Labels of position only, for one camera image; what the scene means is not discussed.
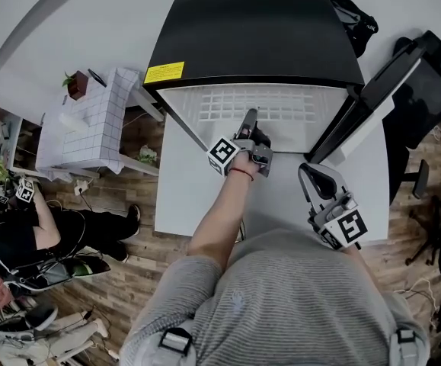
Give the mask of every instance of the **red bracelet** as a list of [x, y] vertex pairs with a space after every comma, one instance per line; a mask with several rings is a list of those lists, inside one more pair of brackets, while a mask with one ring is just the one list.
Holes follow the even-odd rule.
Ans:
[[251, 181], [254, 181], [254, 178], [252, 177], [252, 175], [251, 175], [249, 172], [244, 171], [244, 169], [230, 168], [230, 171], [242, 172], [243, 174], [246, 174], [249, 178], [251, 178]]

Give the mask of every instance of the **gray striped shirt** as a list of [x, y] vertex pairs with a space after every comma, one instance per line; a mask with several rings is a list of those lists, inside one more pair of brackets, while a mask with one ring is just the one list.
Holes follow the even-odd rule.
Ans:
[[193, 319], [197, 364], [388, 364], [398, 328], [425, 332], [403, 297], [381, 295], [351, 257], [308, 235], [274, 231], [237, 244], [222, 275], [211, 258], [175, 262], [121, 351]]

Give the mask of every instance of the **black office chair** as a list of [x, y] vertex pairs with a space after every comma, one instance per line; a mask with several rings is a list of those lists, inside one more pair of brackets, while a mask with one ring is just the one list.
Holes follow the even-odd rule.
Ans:
[[429, 167], [425, 160], [419, 172], [405, 174], [410, 153], [441, 122], [441, 40], [427, 31], [416, 40], [400, 38], [393, 54], [412, 42], [424, 42], [427, 51], [420, 65], [393, 95], [395, 109], [383, 120], [388, 153], [389, 200], [395, 199], [403, 181], [415, 181], [413, 195], [421, 198], [427, 186]]

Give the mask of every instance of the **white cable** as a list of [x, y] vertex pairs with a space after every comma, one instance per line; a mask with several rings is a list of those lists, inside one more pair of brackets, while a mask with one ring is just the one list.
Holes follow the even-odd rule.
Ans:
[[96, 179], [96, 178], [90, 178], [90, 180], [86, 182], [86, 185], [89, 186], [91, 183], [93, 183], [93, 180], [95, 180], [95, 179]]
[[135, 122], [136, 120], [138, 120], [140, 117], [143, 117], [144, 115], [148, 114], [147, 112], [140, 114], [138, 117], [135, 117], [134, 119], [132, 119], [130, 122], [127, 122], [125, 125], [122, 126], [122, 129], [127, 126], [130, 125], [132, 122]]
[[437, 125], [432, 129], [432, 135], [433, 135], [433, 138], [435, 139], [435, 141], [440, 141], [440, 138], [441, 138], [440, 126]]
[[435, 300], [435, 297], [433, 296], [432, 287], [430, 286], [430, 281], [428, 279], [422, 277], [422, 278], [418, 279], [413, 284], [413, 286], [410, 287], [408, 290], [400, 289], [400, 290], [393, 291], [393, 293], [400, 293], [400, 292], [401, 292], [401, 294], [408, 293], [409, 291], [412, 291], [414, 289], [414, 287], [417, 286], [417, 284], [419, 284], [421, 281], [425, 281], [428, 283], [428, 290], [430, 292], [430, 298], [432, 299], [432, 302], [433, 302], [433, 313], [430, 315], [430, 324], [432, 324], [433, 328], [436, 329], [436, 326], [432, 321], [432, 316], [434, 313], [438, 312], [439, 308], [436, 307], [436, 300]]
[[91, 363], [91, 359], [90, 359], [90, 357], [88, 356], [88, 353], [87, 353], [87, 351], [86, 351], [86, 350], [83, 350], [83, 352], [85, 353], [85, 355], [86, 355], [86, 358], [88, 358], [88, 362], [90, 362], [90, 363]]
[[19, 147], [19, 145], [16, 145], [15, 147], [16, 147], [17, 149], [23, 150], [24, 152], [30, 153], [32, 156], [37, 156], [36, 153], [29, 152], [28, 150], [25, 150], [25, 149]]
[[62, 205], [61, 202], [59, 202], [57, 199], [51, 199], [49, 201], [46, 201], [46, 203], [48, 204], [49, 202], [57, 202], [59, 204], [59, 206], [61, 207], [61, 211], [62, 211]]

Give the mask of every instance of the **yellow warning label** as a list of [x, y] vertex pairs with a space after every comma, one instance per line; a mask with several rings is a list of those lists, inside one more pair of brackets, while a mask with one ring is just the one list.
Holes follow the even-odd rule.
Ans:
[[144, 84], [148, 82], [163, 82], [164, 80], [181, 79], [184, 61], [182, 63], [151, 66], [145, 74]]

